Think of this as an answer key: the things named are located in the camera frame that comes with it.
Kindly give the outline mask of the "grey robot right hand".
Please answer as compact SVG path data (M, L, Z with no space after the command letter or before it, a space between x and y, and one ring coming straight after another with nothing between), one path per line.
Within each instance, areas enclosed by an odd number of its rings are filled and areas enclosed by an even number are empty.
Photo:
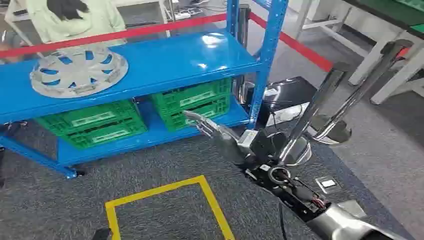
M211 119L193 111L182 112L192 124L205 136L213 140L223 157L241 169L250 168L256 164L256 157L239 147L240 136L231 128L217 124Z

